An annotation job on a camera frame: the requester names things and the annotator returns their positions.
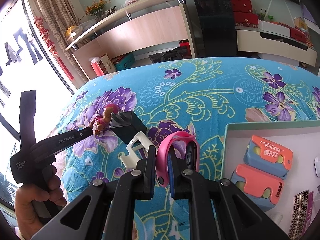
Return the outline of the red gift box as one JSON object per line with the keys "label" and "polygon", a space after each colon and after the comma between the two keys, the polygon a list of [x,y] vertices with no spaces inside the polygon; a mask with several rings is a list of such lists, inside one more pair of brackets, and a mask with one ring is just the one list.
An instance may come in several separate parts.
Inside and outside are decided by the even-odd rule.
{"label": "red gift box", "polygon": [[235,25],[242,27],[257,28],[258,16],[247,12],[233,12]]}

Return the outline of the red hanging chinese ornament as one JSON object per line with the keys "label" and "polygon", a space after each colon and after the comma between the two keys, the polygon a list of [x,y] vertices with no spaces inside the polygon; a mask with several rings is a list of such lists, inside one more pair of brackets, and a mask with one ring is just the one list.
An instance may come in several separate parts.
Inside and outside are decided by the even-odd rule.
{"label": "red hanging chinese ornament", "polygon": [[73,81],[74,77],[71,74],[71,72],[68,70],[68,68],[65,66],[65,64],[63,63],[63,61],[61,60],[61,58],[58,55],[58,52],[56,50],[56,46],[55,43],[50,39],[50,33],[49,30],[46,29],[43,25],[43,19],[39,16],[35,16],[34,19],[34,24],[36,25],[36,27],[38,28],[39,32],[40,32],[40,36],[43,39],[43,41],[46,44],[47,49],[51,52],[51,54],[55,57],[55,59],[57,60],[59,66],[61,67],[61,69],[63,70],[63,72],[66,74],[66,76]]}

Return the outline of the black power adapter plug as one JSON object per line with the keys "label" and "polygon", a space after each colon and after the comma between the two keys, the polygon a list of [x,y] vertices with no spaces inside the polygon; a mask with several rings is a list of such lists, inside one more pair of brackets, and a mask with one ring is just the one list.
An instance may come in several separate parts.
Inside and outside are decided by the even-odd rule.
{"label": "black power adapter plug", "polygon": [[112,113],[109,128],[125,144],[128,144],[138,132],[146,135],[146,126],[134,111]]}

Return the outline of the red white paper bag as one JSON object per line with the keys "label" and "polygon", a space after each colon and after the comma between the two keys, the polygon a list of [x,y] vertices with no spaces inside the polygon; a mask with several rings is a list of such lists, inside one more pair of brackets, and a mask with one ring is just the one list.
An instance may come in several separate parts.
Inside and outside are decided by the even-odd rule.
{"label": "red white paper bag", "polygon": [[107,54],[104,54],[102,57],[92,57],[89,59],[89,62],[97,76],[116,72],[116,68]]}

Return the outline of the pink brown toy puppy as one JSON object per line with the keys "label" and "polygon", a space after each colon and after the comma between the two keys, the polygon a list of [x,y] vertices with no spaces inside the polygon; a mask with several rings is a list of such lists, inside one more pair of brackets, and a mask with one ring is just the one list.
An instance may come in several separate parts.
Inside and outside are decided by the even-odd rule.
{"label": "pink brown toy puppy", "polygon": [[102,115],[97,115],[93,120],[92,126],[94,127],[95,135],[99,135],[108,128],[111,121],[111,114],[114,111],[114,107],[109,104],[104,107]]}

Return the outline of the gold patterned lighter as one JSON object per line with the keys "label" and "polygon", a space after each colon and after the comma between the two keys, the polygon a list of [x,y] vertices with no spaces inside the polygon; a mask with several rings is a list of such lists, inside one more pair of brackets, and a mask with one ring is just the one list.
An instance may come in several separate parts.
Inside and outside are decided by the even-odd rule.
{"label": "gold patterned lighter", "polygon": [[304,224],[308,210],[309,191],[302,191],[294,196],[293,213],[289,230],[290,239],[300,239],[303,234]]}

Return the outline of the black bag on floor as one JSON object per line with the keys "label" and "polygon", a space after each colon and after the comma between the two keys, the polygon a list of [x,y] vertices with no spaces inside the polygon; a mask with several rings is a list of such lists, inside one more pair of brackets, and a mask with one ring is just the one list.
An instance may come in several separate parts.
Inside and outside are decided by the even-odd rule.
{"label": "black bag on floor", "polygon": [[185,57],[189,57],[191,51],[188,46],[177,47],[172,50],[168,50],[162,53],[155,53],[149,55],[149,59],[152,63],[161,63],[167,61],[181,60]]}

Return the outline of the pink smart watch band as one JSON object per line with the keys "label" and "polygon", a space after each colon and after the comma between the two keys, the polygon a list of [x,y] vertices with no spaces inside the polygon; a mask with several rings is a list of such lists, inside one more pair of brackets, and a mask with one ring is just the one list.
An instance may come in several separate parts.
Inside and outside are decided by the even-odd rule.
{"label": "pink smart watch band", "polygon": [[200,146],[195,134],[186,131],[171,133],[163,139],[156,154],[156,175],[159,185],[166,187],[169,184],[169,151],[174,149],[178,159],[186,162],[187,167],[199,172],[200,168]]}

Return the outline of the purple lighter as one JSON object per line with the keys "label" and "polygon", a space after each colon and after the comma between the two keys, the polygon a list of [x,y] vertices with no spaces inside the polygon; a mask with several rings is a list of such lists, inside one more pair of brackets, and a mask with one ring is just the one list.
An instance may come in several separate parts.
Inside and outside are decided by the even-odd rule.
{"label": "purple lighter", "polygon": [[302,234],[304,234],[306,232],[306,230],[308,229],[308,227],[310,226],[311,216],[312,216],[312,208],[313,208],[313,191],[309,192],[309,194],[308,194],[308,205],[307,205],[306,218],[305,218]]}

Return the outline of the white hair claw clip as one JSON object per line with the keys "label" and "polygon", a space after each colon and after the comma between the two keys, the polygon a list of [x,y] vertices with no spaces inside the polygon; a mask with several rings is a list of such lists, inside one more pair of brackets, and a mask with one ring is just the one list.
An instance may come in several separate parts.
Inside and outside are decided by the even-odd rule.
{"label": "white hair claw clip", "polygon": [[154,144],[143,132],[138,132],[132,138],[126,146],[128,154],[120,156],[121,162],[127,171],[135,169],[140,159],[148,157],[150,146],[154,146]]}

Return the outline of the white flat box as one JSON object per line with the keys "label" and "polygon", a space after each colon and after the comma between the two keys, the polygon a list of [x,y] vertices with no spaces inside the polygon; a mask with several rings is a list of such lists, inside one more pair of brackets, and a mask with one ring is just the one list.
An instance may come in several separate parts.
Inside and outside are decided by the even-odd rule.
{"label": "white flat box", "polygon": [[262,31],[268,31],[277,35],[290,37],[290,28],[273,22],[258,20],[258,28]]}

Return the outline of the teal cardboard box tray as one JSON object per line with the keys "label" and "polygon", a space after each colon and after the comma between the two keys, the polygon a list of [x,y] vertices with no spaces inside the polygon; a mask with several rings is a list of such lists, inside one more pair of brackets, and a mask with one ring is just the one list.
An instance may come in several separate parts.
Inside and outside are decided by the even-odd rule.
{"label": "teal cardboard box tray", "polygon": [[319,239],[319,122],[228,124],[222,178],[268,222],[255,239]]}

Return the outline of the cream TV console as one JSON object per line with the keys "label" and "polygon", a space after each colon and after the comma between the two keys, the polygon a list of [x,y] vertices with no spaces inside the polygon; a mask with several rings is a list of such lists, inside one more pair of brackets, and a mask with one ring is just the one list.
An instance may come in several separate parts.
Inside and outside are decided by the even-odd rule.
{"label": "cream TV console", "polygon": [[285,57],[316,65],[317,51],[293,38],[257,28],[236,27],[238,51]]}

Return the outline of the red gift bag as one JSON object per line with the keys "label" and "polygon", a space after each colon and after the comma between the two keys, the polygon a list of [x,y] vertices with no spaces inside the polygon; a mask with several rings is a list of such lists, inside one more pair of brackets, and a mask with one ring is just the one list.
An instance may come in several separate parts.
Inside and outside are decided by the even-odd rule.
{"label": "red gift bag", "polygon": [[231,4],[234,12],[253,12],[251,0],[231,0]]}

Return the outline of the floral blue table cloth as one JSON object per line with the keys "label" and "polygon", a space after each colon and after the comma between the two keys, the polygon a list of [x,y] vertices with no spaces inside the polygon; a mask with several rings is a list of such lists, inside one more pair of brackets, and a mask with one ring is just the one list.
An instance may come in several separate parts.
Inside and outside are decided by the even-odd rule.
{"label": "floral blue table cloth", "polygon": [[[107,74],[82,86],[52,134],[82,129],[105,105],[134,111],[158,147],[184,131],[200,146],[200,172],[221,176],[225,126],[236,122],[319,120],[319,76],[289,64],[241,57],[208,57],[151,64]],[[95,179],[119,179],[128,154],[110,129],[75,144],[54,163],[68,202]],[[156,182],[151,201],[136,201],[133,239],[190,239],[188,201],[174,201]]]}

